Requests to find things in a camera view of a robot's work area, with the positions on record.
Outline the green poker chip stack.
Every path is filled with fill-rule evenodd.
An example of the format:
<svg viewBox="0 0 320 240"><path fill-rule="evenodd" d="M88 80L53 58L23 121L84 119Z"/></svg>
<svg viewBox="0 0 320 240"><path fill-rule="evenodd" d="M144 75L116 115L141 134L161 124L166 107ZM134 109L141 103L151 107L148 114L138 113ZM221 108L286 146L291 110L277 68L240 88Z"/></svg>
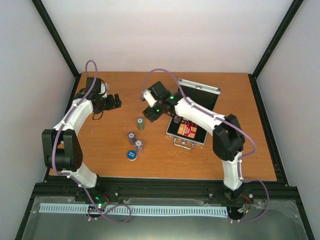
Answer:
<svg viewBox="0 0 320 240"><path fill-rule="evenodd" d="M143 131L145 129L145 121L143 117L139 117L136 120L136 123L137 123L138 130Z"/></svg>

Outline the brown poker chip stack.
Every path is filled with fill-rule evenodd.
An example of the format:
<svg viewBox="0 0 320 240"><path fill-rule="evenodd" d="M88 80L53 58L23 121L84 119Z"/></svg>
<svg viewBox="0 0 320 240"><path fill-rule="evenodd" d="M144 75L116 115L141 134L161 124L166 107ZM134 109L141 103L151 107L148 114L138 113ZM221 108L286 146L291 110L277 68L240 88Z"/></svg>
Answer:
<svg viewBox="0 0 320 240"><path fill-rule="evenodd" d="M176 123L176 124L179 124L181 122L182 118L178 115L175 115L174 118L173 118L173 121Z"/></svg>

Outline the grey poker chip stack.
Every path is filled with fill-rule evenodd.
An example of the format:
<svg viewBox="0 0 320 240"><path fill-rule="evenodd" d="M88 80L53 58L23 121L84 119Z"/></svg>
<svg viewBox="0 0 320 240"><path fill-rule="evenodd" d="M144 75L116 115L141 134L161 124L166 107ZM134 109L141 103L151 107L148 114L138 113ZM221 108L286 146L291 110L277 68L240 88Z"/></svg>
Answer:
<svg viewBox="0 0 320 240"><path fill-rule="evenodd" d="M137 139L134 142L134 146L136 148L136 151L139 152L139 153L141 153L144 150L144 146L143 146L143 141L142 140Z"/></svg>

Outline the aluminium poker case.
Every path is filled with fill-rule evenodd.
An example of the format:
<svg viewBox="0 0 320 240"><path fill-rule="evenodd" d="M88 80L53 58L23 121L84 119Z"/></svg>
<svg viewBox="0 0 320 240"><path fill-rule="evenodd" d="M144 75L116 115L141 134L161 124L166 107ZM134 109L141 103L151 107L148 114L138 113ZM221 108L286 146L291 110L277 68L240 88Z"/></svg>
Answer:
<svg viewBox="0 0 320 240"><path fill-rule="evenodd" d="M178 113L182 114L181 121L175 123L174 116L167 127L166 135L173 138L173 144L177 147L187 150L191 150L195 145L202 147L205 145L208 132L212 130L210 127L213 126L213 120L209 120L208 113L213 111L221 89L183 78L180 78L178 83L192 105L188 104L184 98L181 99L182 102L177 105ZM180 124L185 121L198 126L195 138L177 134Z"/></svg>

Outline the red playing card deck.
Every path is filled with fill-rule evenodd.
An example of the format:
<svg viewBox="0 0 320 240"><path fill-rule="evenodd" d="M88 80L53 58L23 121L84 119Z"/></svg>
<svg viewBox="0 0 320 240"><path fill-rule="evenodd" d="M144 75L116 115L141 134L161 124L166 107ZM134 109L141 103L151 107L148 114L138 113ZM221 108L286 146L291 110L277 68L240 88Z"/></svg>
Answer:
<svg viewBox="0 0 320 240"><path fill-rule="evenodd" d="M193 126L185 123L181 123L178 127L177 134L184 137L194 139L198 130L198 126Z"/></svg>

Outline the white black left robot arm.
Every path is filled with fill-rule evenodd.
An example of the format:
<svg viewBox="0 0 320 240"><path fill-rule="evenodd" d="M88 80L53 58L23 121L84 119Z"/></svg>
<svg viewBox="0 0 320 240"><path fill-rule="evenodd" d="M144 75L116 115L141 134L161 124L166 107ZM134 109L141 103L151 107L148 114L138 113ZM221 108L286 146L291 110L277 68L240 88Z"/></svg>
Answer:
<svg viewBox="0 0 320 240"><path fill-rule="evenodd" d="M103 198L104 188L98 185L99 176L83 162L78 134L90 115L102 115L121 107L119 95L108 91L109 86L102 79L88 77L85 88L74 96L62 120L41 134L45 166L59 175L74 178L79 186L87 188L86 195L95 202Z"/></svg>

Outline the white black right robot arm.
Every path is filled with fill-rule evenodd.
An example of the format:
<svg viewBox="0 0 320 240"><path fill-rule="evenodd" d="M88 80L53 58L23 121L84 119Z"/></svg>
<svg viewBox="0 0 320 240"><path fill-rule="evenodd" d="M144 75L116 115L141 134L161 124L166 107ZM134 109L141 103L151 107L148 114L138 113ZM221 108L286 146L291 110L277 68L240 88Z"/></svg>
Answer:
<svg viewBox="0 0 320 240"><path fill-rule="evenodd" d="M160 81L143 90L140 98L148 103L143 114L150 122L163 114L179 116L197 124L212 136L213 152L222 161L224 197L229 202L235 202L242 191L240 163L245 143L237 117L206 109L187 97L182 88L170 93Z"/></svg>

